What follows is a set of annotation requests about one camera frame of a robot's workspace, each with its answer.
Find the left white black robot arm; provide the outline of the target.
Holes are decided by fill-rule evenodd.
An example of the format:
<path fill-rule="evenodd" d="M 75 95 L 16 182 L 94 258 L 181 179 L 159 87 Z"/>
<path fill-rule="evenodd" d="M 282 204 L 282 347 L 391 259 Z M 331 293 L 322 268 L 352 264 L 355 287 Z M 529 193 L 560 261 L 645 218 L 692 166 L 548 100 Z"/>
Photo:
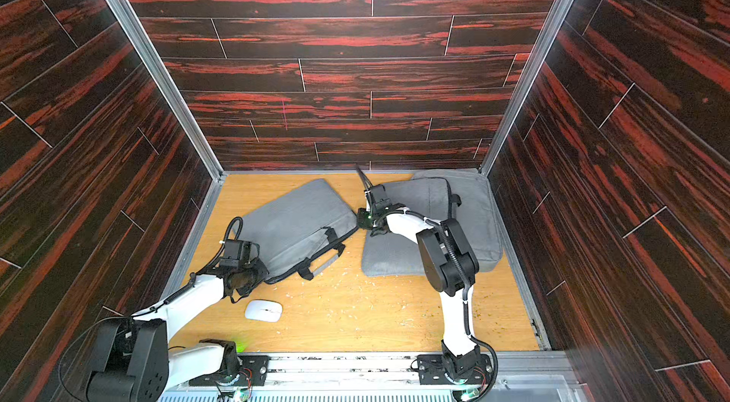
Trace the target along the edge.
<path fill-rule="evenodd" d="M 169 345 L 208 307 L 221 299 L 239 302 L 267 277 L 260 246 L 241 237 L 243 225 L 241 217 L 230 221 L 218 253 L 178 291 L 130 316 L 94 323 L 78 389 L 58 375 L 64 393 L 76 401 L 156 401 L 174 386 L 206 377 L 221 398 L 251 398 L 256 374 L 243 367 L 234 342 L 205 339 L 178 351 Z"/>

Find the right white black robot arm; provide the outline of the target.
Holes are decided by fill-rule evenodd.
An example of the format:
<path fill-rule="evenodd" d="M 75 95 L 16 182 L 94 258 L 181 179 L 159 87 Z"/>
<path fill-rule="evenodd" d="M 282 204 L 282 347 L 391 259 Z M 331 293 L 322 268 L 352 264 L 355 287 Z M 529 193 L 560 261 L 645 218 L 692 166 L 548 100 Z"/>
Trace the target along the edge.
<path fill-rule="evenodd" d="M 440 295 L 444 316 L 442 366 L 454 384 L 466 384 L 473 373 L 482 375 L 477 397 L 494 387 L 498 357 L 490 344 L 473 333 L 473 287 L 479 262 L 463 228 L 452 214 L 461 205 L 449 184 L 436 189 L 446 204 L 446 218 L 432 218 L 393 200 L 384 184 L 374 184 L 357 168 L 366 206 L 357 212 L 357 225 L 371 235 L 396 234 L 417 245 L 425 276 Z"/>

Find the grey laptop bag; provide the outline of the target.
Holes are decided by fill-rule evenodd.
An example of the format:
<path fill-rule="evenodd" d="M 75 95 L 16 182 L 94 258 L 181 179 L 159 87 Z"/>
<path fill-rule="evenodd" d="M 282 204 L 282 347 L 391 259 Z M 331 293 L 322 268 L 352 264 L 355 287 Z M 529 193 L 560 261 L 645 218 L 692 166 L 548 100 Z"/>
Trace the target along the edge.
<path fill-rule="evenodd" d="M 443 178 L 421 178 L 410 181 L 384 183 L 385 193 L 393 204 L 402 204 L 410 210 L 436 221 L 451 216 L 451 187 Z M 370 278 L 376 276 L 424 276 L 424 266 L 416 243 L 416 233 L 425 223 L 411 224 L 416 218 L 395 219 L 385 234 L 368 233 L 364 244 L 361 268 Z"/>
<path fill-rule="evenodd" d="M 357 215 L 323 179 L 310 181 L 243 217 L 243 240 L 260 247 L 267 284 L 299 274 L 314 277 L 311 263 L 359 230 Z"/>
<path fill-rule="evenodd" d="M 452 192 L 462 200 L 452 210 L 460 223 L 471 248 L 478 259 L 479 271 L 494 270 L 503 249 L 497 228 L 497 210 L 488 179 L 476 169 L 433 169 L 418 171 L 413 180 L 424 178 L 446 179 Z"/>

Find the white computer mouse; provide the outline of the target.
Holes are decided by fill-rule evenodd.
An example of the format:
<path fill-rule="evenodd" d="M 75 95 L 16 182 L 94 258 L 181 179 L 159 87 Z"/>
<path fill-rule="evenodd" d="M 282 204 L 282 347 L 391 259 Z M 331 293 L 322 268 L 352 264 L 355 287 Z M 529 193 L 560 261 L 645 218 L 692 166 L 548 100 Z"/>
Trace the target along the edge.
<path fill-rule="evenodd" d="M 283 306 L 275 301 L 251 300 L 245 309 L 246 319 L 267 323 L 276 323 L 281 319 Z"/>

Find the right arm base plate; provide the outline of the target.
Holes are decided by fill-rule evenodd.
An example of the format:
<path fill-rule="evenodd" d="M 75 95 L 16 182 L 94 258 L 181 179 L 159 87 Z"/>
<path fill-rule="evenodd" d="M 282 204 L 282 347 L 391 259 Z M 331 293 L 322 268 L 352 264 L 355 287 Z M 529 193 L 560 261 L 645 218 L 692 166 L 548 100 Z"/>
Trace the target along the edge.
<path fill-rule="evenodd" d="M 479 358 L 449 358 L 444 354 L 419 354 L 411 364 L 421 385 L 486 386 L 492 380 L 494 366 L 487 354 Z"/>

